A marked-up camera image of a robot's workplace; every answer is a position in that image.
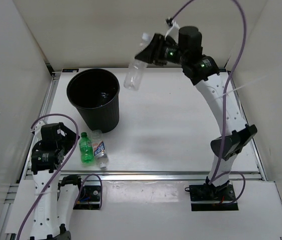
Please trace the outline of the clear unlabelled plastic bottle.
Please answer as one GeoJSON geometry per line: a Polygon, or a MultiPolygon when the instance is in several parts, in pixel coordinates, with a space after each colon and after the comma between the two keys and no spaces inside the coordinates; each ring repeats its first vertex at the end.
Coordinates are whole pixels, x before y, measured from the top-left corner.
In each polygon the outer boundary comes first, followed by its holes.
{"type": "MultiPolygon", "coordinates": [[[[138,53],[143,51],[152,40],[151,36],[147,33],[142,34],[142,40],[139,44],[138,53]]],[[[124,87],[128,90],[137,91],[143,78],[143,74],[148,64],[133,58],[128,67],[128,73],[124,80],[124,87]]]]}

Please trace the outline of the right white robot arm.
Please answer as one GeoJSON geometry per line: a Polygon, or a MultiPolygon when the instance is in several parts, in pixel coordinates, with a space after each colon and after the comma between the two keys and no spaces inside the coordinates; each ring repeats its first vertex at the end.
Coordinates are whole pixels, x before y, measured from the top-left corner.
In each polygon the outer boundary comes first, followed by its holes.
{"type": "Polygon", "coordinates": [[[180,65],[184,75],[189,78],[206,100],[221,136],[210,143],[214,153],[211,171],[199,194],[216,200],[223,195],[229,185],[229,173],[233,162],[242,149],[257,133],[255,125],[248,125],[238,107],[227,97],[220,71],[214,59],[203,54],[202,34],[197,27],[184,26],[178,31],[178,41],[160,33],[149,36],[143,34],[141,50],[135,60],[164,66],[167,63],[180,65]]]}

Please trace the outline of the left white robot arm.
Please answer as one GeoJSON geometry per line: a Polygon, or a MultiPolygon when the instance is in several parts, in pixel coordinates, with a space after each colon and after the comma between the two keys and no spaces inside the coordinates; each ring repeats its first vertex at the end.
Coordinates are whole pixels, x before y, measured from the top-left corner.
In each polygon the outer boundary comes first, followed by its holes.
{"type": "Polygon", "coordinates": [[[30,239],[69,240],[75,200],[82,199],[86,191],[77,175],[60,180],[60,167],[77,135],[62,122],[37,127],[35,133],[40,135],[31,155],[37,204],[30,239]]]}

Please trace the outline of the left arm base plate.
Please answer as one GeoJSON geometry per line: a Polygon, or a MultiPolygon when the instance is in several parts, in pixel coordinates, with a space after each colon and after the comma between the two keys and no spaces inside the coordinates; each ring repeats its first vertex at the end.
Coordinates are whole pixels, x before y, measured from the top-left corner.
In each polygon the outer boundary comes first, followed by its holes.
{"type": "Polygon", "coordinates": [[[85,184],[80,193],[77,203],[74,205],[74,210],[100,210],[102,200],[102,188],[98,183],[85,184]]]}

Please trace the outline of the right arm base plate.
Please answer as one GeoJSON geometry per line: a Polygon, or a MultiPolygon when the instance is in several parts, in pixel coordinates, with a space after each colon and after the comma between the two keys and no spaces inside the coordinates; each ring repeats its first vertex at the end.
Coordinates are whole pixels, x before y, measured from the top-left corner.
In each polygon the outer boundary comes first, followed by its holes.
{"type": "Polygon", "coordinates": [[[192,212],[238,211],[232,184],[213,193],[207,184],[189,185],[184,189],[190,195],[192,212]]]}

